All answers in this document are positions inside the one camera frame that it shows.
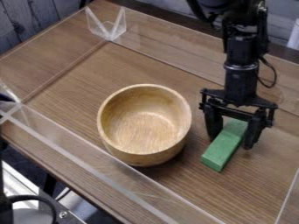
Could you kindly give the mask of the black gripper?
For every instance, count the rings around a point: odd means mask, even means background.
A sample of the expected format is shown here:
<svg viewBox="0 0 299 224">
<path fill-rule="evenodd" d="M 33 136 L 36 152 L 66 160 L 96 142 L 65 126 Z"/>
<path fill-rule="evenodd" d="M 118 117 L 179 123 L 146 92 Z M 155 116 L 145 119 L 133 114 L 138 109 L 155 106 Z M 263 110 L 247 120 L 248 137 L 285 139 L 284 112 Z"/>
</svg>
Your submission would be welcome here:
<svg viewBox="0 0 299 224">
<path fill-rule="evenodd" d="M 213 141 L 223 129 L 223 116 L 247 122 L 244 149 L 249 150 L 263 129 L 273 126 L 277 105 L 257 95 L 257 63 L 247 66 L 225 63 L 224 70 L 224 88 L 200 91 L 207 133 Z"/>
</svg>

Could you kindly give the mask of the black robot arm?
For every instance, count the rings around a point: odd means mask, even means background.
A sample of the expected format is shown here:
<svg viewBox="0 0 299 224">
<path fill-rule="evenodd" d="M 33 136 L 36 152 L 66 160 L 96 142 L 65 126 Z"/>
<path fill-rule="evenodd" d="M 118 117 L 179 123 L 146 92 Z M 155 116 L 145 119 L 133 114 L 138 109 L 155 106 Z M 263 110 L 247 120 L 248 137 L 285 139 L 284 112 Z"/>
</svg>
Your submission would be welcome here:
<svg viewBox="0 0 299 224">
<path fill-rule="evenodd" d="M 273 125 L 277 105 L 257 95 L 259 66 L 267 63 L 267 4 L 265 0 L 187 0 L 196 18 L 205 23 L 220 21 L 225 81 L 223 89 L 200 91 L 209 138 L 223 129 L 223 118 L 247 122 L 244 148 L 251 149 L 261 131 Z"/>
</svg>

